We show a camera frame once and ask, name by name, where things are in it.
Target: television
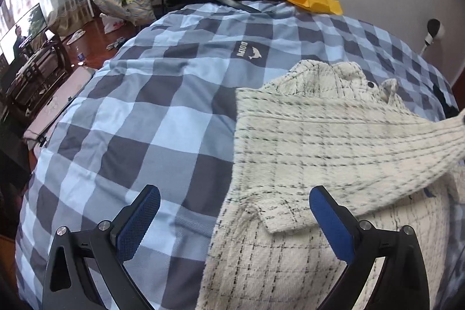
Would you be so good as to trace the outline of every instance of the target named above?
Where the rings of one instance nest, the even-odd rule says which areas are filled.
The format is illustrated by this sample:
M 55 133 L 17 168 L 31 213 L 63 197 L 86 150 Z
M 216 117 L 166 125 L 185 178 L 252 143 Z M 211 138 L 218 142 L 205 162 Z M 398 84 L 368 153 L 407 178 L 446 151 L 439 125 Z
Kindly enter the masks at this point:
M 13 46 L 17 39 L 17 27 L 21 28 L 21 36 L 24 39 L 24 41 L 19 45 L 19 49 L 23 49 L 47 28 L 47 22 L 45 21 L 40 4 L 35 5 L 32 9 L 27 11 L 26 14 L 24 14 L 17 23 L 15 23 L 15 25 L 5 33 L 4 37 L 0 41 L 0 48 L 3 51 L 8 64 L 11 64 L 11 62 L 15 59 Z

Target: wooden floor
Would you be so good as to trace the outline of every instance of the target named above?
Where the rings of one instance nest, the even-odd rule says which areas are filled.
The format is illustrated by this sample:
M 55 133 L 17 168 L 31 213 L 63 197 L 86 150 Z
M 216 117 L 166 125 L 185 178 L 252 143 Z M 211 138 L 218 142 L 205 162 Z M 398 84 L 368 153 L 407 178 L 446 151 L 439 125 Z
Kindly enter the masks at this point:
M 116 49 L 107 51 L 106 46 L 119 37 L 130 39 L 137 34 L 136 28 L 131 23 L 126 23 L 120 29 L 105 34 L 102 19 L 99 17 L 87 23 L 82 29 L 85 30 L 85 34 L 70 45 L 65 43 L 65 47 L 71 64 L 77 65 L 79 50 L 85 56 L 85 64 L 93 69 L 100 69 L 104 61 L 118 53 Z

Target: checkered comforter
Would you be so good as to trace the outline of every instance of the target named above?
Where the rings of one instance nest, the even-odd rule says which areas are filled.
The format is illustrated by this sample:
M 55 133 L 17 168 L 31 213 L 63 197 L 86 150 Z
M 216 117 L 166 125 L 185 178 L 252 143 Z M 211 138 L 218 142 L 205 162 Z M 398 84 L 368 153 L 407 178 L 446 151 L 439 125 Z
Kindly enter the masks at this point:
M 146 184 L 159 187 L 161 207 L 126 270 L 155 309 L 195 307 L 231 180 L 236 87 L 259 88 L 301 59 L 355 61 L 368 80 L 397 78 L 398 94 L 423 117 L 443 118 L 433 83 L 455 105 L 438 70 L 384 30 L 287 3 L 246 3 L 264 13 L 204 4 L 166 15 L 106 61 L 67 110 L 20 214 L 18 287 L 32 307 L 41 306 L 55 230 L 113 219 Z M 451 217 L 450 288 L 463 277 L 460 268 L 451 272 L 464 245 L 464 209 L 457 205 Z M 117 308 L 89 265 L 104 303 Z

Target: slipper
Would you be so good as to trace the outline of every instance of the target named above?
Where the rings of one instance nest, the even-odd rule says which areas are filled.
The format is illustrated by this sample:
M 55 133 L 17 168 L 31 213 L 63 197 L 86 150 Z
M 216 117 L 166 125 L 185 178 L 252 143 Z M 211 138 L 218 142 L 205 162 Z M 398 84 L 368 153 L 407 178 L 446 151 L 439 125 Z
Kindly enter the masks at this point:
M 83 30 L 78 30 L 74 33 L 73 37 L 69 39 L 69 41 L 66 43 L 66 45 L 71 45 L 73 42 L 75 42 L 78 38 L 81 38 L 82 35 L 85 34 L 85 31 Z
M 127 38 L 125 38 L 125 37 L 120 37 L 118 40 L 115 41 L 115 48 L 116 48 L 116 49 L 121 48 L 121 47 L 124 45 L 124 43 L 125 43 L 126 41 L 127 41 Z

